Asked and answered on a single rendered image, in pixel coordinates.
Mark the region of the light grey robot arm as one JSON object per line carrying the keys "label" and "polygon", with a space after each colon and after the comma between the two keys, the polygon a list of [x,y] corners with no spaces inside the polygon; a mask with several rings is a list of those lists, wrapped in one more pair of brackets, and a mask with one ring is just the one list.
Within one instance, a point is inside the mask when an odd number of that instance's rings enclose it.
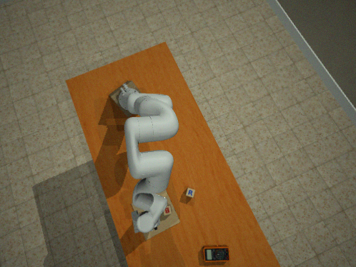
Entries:
{"label": "light grey robot arm", "polygon": [[174,159],[165,150],[140,152],[138,143],[172,138],[179,130],[179,122],[168,95],[141,94],[128,88],[126,84],[123,86],[125,90],[120,88],[120,105],[131,114],[141,116],[130,117],[124,124],[129,172],[133,178],[141,179],[134,187],[132,203],[145,210],[143,213],[131,212],[134,232],[148,233],[153,231],[167,207],[167,199],[156,193],[161,193],[168,187]]}

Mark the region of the beige mat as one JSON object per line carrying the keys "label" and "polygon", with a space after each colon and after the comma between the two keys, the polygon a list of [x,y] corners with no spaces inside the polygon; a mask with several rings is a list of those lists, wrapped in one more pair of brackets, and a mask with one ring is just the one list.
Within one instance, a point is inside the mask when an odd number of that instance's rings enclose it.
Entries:
{"label": "beige mat", "polygon": [[[162,231],[167,230],[168,228],[170,228],[180,222],[179,217],[172,205],[172,202],[168,196],[167,191],[165,190],[161,193],[156,193],[156,194],[167,198],[167,205],[171,205],[172,214],[164,216],[164,213],[162,213],[162,215],[160,216],[160,225],[157,226],[157,230],[153,230],[148,233],[143,233],[146,240],[150,239],[151,237],[161,233]],[[133,205],[133,203],[131,203],[131,205],[132,205],[132,208],[134,209],[134,211],[138,211],[138,213],[144,212],[144,210],[141,210],[140,208],[135,207]]]}

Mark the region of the orange pocket multimeter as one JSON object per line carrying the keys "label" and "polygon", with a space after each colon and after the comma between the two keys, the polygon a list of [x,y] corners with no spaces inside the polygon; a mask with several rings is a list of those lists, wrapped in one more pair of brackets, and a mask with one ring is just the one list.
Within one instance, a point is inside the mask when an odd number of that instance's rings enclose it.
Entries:
{"label": "orange pocket multimeter", "polygon": [[203,246],[205,262],[227,262],[230,261],[229,247],[223,246]]}

